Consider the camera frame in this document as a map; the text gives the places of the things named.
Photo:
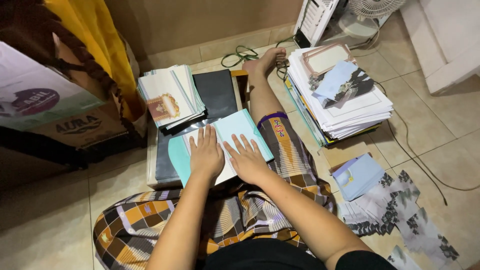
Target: yellow curtain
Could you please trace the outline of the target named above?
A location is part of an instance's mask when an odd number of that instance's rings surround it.
[[[137,120],[143,112],[135,79],[104,0],[45,0],[45,5],[61,18],[63,27],[86,45],[122,90],[123,116],[131,122]]]

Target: purple band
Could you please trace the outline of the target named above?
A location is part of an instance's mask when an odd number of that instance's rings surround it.
[[[282,118],[288,119],[288,116],[287,116],[286,113],[281,112],[281,111],[277,111],[277,112],[274,112],[272,114],[269,114],[269,115],[266,115],[266,116],[262,117],[262,119],[258,122],[257,128],[260,129],[262,127],[262,123],[264,121],[267,121],[268,119],[271,119],[271,118],[274,118],[274,117],[282,117]]]

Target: plaid sarong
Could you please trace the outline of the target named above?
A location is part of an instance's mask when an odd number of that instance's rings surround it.
[[[316,175],[313,158],[282,112],[267,115],[259,130],[274,155],[269,167],[299,192],[333,210],[330,185]],[[143,270],[182,190],[151,191],[125,198],[97,218],[93,241],[105,269]],[[199,257],[253,238],[276,238],[307,250],[290,222],[258,187],[244,184],[228,196],[209,196]]]

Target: hand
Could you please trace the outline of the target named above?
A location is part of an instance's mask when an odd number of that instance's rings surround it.
[[[257,143],[254,140],[250,140],[253,148],[247,141],[247,138],[243,134],[240,134],[245,147],[242,146],[235,134],[232,135],[233,142],[237,147],[237,151],[233,149],[227,142],[223,142],[225,149],[230,153],[232,158],[230,162],[233,168],[237,172],[238,176],[249,184],[256,184],[259,179],[263,179],[264,175],[271,173],[268,168],[262,153],[258,148]]]
[[[222,147],[216,142],[216,132],[213,126],[207,124],[204,129],[198,129],[197,145],[190,136],[190,170],[191,174],[206,173],[211,180],[222,172],[225,156]]]

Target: foot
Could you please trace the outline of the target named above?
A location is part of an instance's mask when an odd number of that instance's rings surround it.
[[[250,75],[264,74],[268,77],[277,64],[285,61],[286,55],[285,48],[270,48],[260,59],[246,61],[241,68]]]

